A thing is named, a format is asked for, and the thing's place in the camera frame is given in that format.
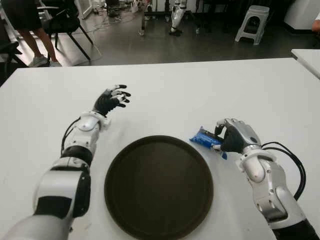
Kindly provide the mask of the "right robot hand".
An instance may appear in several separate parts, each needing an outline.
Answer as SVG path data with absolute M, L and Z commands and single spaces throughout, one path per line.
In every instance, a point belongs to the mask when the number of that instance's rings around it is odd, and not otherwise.
M 225 128 L 223 140 L 220 145 L 214 145 L 213 149 L 216 151 L 233 152 L 243 154 L 247 147 L 253 149 L 261 148 L 261 141 L 252 129 L 242 120 L 235 118 L 224 118 L 216 123 L 214 135 L 218 136 Z

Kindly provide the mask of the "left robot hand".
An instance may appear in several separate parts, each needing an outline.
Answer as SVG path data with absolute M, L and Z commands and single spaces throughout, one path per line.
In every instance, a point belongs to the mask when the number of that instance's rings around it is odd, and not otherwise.
M 125 108 L 126 104 L 130 102 L 128 97 L 130 93 L 123 91 L 127 86 L 124 84 L 117 84 L 111 88 L 107 88 L 95 101 L 93 111 L 106 116 L 110 111 L 116 107 Z

